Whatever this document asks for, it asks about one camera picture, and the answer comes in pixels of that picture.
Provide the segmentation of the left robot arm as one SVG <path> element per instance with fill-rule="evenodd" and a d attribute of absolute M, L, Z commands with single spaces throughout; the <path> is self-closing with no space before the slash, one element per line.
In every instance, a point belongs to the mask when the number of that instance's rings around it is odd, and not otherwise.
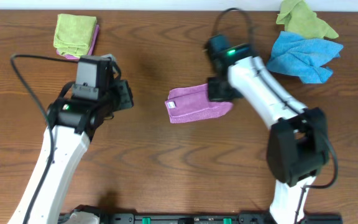
<path fill-rule="evenodd" d="M 114 113 L 132 108 L 133 96 L 113 55 L 83 55 L 76 79 L 66 83 L 44 108 L 23 76 L 17 77 L 30 93 L 46 122 L 39 158 L 25 192 L 9 223 L 108 223 L 94 208 L 61 209 L 73 174 L 88 150 L 94 133 Z"/>

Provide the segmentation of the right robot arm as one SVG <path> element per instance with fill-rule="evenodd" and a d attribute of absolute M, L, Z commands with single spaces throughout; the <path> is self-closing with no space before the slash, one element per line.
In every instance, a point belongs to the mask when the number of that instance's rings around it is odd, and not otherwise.
<path fill-rule="evenodd" d="M 314 181 L 335 156 L 328 141 L 326 117 L 291 96 L 266 69 L 251 44 L 232 46 L 221 34 L 205 45 L 216 76 L 208 79 L 208 99 L 245 98 L 269 130 L 267 163 L 275 192 L 264 223 L 342 223 L 331 214 L 304 211 Z"/>

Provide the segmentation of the purple microfiber cloth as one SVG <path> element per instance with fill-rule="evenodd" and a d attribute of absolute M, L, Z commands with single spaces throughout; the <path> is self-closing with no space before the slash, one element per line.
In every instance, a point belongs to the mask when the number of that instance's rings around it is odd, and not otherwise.
<path fill-rule="evenodd" d="M 233 104 L 209 101 L 208 85 L 202 84 L 170 90 L 165 106 L 170 122 L 175 124 L 221 117 L 232 109 Z"/>

